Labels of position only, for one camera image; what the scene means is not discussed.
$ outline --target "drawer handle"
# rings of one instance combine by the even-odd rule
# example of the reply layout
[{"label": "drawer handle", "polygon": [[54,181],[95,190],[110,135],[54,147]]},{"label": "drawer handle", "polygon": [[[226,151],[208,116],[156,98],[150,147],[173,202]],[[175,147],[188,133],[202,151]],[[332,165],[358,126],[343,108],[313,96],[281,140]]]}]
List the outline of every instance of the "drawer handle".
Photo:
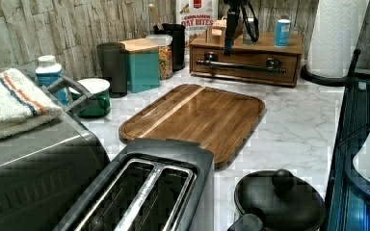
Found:
[{"label": "drawer handle", "polygon": [[218,62],[218,54],[214,52],[209,52],[204,55],[204,60],[197,60],[197,64],[206,65],[209,67],[226,67],[235,69],[247,69],[247,70],[258,70],[267,72],[277,72],[285,74],[286,70],[281,68],[281,61],[269,58],[266,62],[266,66],[256,66],[247,64],[230,64]]}]

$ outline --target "black pot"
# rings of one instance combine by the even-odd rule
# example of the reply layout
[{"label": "black pot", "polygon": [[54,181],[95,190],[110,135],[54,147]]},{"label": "black pot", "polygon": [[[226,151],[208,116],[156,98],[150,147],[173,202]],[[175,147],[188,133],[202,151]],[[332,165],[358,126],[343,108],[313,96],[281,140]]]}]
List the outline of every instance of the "black pot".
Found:
[{"label": "black pot", "polygon": [[314,231],[326,218],[320,194],[285,169],[245,176],[236,186],[234,199],[242,217],[229,231]]}]

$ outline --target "green container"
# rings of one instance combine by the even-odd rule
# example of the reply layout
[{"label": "green container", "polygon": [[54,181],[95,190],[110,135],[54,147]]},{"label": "green container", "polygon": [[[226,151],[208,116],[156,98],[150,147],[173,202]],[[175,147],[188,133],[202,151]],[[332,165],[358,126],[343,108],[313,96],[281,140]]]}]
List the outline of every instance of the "green container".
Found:
[{"label": "green container", "polygon": [[127,87],[132,93],[160,87],[159,46],[146,39],[122,41],[128,53]]},{"label": "green container", "polygon": [[[109,88],[110,83],[104,79],[89,78],[77,81],[83,85],[97,99],[97,106],[89,106],[79,112],[81,117],[100,117],[105,116],[111,111]],[[73,100],[80,97],[80,93],[70,88]]]}]

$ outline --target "cereal box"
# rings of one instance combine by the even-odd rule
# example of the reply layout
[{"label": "cereal box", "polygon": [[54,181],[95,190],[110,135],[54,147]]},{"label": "cereal box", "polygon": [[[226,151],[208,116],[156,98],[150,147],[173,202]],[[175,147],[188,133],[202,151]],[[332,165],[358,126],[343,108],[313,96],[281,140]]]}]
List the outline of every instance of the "cereal box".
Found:
[{"label": "cereal box", "polygon": [[176,23],[185,26],[185,48],[218,19],[218,0],[177,0]]}]

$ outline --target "striped towel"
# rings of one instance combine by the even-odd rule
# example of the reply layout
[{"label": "striped towel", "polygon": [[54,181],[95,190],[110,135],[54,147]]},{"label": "striped towel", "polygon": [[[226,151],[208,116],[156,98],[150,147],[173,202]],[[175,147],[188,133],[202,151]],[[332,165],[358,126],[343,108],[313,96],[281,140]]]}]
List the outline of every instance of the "striped towel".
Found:
[{"label": "striped towel", "polygon": [[20,71],[0,73],[0,139],[29,131],[61,113],[62,108]]}]

